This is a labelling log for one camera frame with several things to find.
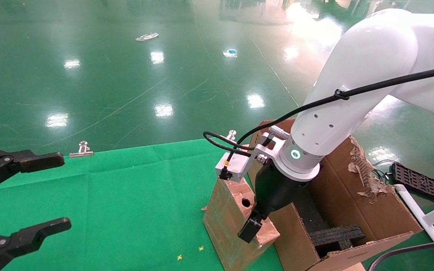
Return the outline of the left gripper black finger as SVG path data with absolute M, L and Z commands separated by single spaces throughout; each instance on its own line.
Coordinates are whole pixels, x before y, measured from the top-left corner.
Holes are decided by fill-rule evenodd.
M 58 152 L 36 155 L 31 150 L 17 152 L 0 150 L 0 184 L 18 173 L 43 171 L 64 164 L 64 157 Z
M 62 217 L 20 229 L 10 236 L 0 235 L 0 271 L 15 258 L 38 251 L 48 236 L 70 228 L 70 219 Z

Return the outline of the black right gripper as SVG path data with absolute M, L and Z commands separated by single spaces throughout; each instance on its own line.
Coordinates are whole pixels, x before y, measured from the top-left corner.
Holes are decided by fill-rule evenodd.
M 238 237 L 251 243 L 269 214 L 290 204 L 298 189 L 310 182 L 295 181 L 283 175 L 274 163 L 265 163 L 255 177 L 255 206 L 238 233 Z

